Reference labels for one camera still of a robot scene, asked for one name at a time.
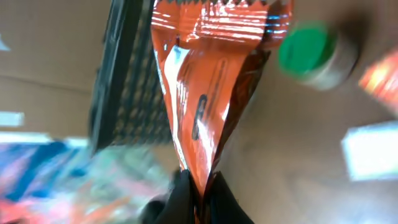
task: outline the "small jar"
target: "small jar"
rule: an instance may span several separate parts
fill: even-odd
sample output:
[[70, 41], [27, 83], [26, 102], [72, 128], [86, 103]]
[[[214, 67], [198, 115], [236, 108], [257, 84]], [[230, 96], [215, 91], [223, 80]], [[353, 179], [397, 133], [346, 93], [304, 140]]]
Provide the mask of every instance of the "small jar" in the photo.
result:
[[294, 29], [279, 49], [279, 65], [287, 76], [316, 90], [329, 90], [351, 73], [356, 46], [323, 24]]

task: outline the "table surface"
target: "table surface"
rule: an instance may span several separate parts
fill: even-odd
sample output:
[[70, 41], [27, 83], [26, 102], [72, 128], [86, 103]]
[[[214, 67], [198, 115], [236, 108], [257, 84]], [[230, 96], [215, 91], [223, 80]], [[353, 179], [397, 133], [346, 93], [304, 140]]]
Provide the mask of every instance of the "table surface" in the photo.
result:
[[398, 46], [398, 1], [296, 1], [296, 22], [319, 19], [344, 24], [360, 45], [352, 75], [311, 90], [283, 76], [274, 52], [221, 170], [255, 223], [398, 223], [398, 180], [350, 181], [340, 146], [348, 128], [393, 119], [357, 82]]

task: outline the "brown cardboard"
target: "brown cardboard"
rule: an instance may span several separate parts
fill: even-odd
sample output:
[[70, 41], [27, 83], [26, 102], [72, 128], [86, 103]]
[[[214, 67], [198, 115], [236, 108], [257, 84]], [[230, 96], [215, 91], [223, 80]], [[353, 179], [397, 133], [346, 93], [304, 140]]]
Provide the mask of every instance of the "brown cardboard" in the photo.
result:
[[[0, 111], [25, 114], [16, 131], [87, 136], [110, 0], [0, 1]], [[10, 128], [0, 127], [0, 131]]]

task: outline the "orange wrapper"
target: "orange wrapper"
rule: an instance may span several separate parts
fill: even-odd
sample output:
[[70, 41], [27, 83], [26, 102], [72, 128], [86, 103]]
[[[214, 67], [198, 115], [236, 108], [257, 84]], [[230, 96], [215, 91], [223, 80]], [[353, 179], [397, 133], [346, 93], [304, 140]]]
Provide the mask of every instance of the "orange wrapper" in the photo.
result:
[[264, 49], [281, 43], [292, 18], [291, 2], [212, 2], [156, 1], [152, 16], [174, 145], [201, 196], [256, 89]]
[[369, 68], [359, 85], [398, 116], [398, 50]]

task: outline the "green bottle cap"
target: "green bottle cap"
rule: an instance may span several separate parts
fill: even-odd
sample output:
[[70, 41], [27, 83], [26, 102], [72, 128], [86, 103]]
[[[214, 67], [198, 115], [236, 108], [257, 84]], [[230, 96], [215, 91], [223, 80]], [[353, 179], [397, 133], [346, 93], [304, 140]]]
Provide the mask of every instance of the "green bottle cap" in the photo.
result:
[[307, 24], [294, 29], [279, 49], [279, 65], [292, 78], [303, 80], [333, 55], [337, 35], [323, 24]]

